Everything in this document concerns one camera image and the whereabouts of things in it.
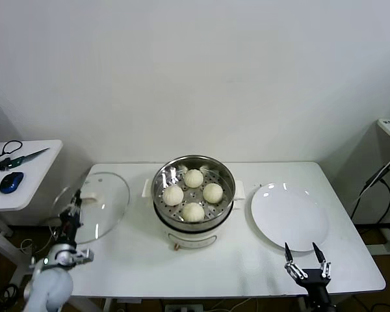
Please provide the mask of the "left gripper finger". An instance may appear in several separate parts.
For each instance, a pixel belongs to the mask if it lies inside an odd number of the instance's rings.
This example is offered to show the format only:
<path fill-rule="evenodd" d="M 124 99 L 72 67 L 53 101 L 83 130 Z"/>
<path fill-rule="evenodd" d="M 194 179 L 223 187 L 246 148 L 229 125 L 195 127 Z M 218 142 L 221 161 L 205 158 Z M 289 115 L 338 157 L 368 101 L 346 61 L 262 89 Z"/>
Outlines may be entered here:
<path fill-rule="evenodd" d="M 59 219 L 61 221 L 68 220 L 69 218 L 73 218 L 76 214 L 76 206 L 75 204 L 69 203 L 65 208 L 63 208 L 62 212 L 59 213 Z"/>
<path fill-rule="evenodd" d="M 81 210 L 81 205 L 82 205 L 82 199 L 81 199 L 81 190 L 80 189 L 77 189 L 75 191 L 75 194 L 73 195 L 72 199 L 71 199 L 71 204 L 72 204 L 72 208 L 71 208 L 71 211 L 72 212 L 78 212 Z"/>

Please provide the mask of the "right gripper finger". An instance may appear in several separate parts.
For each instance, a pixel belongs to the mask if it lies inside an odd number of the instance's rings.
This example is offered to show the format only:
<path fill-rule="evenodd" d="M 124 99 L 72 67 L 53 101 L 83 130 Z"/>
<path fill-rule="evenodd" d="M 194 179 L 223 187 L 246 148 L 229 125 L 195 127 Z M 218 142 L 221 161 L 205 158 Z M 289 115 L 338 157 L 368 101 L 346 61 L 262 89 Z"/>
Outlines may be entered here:
<path fill-rule="evenodd" d="M 317 257 L 317 260 L 320 264 L 322 278 L 330 280 L 331 279 L 331 263 L 326 260 L 322 250 L 315 243 L 313 243 L 313 249 L 315 251 L 315 255 Z"/>
<path fill-rule="evenodd" d="M 285 260 L 286 263 L 284 268 L 293 280 L 307 279 L 307 274 L 294 263 L 291 250 L 286 242 L 285 242 Z"/>

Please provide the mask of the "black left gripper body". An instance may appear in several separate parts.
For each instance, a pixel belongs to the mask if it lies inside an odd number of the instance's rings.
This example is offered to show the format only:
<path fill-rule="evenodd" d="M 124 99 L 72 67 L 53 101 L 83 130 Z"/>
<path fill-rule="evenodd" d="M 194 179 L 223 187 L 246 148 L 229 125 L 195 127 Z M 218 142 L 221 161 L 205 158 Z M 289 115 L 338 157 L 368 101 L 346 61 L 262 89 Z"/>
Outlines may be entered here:
<path fill-rule="evenodd" d="M 59 227 L 59 243 L 60 244 L 76 244 L 75 237 L 77 230 L 81 227 L 80 214 L 76 212 L 73 218 L 61 221 Z"/>

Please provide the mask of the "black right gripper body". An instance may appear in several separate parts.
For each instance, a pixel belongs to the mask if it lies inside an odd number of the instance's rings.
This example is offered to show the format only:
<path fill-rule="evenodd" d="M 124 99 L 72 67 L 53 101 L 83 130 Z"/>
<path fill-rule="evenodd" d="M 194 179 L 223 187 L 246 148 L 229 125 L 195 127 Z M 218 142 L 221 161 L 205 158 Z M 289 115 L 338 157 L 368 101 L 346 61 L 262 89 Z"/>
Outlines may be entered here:
<path fill-rule="evenodd" d="M 308 302 L 311 311 L 335 312 L 336 306 L 328 294 L 326 286 L 329 284 L 329 278 L 322 277 L 322 271 L 319 268 L 307 268 L 297 278 L 296 284 L 307 291 Z"/>

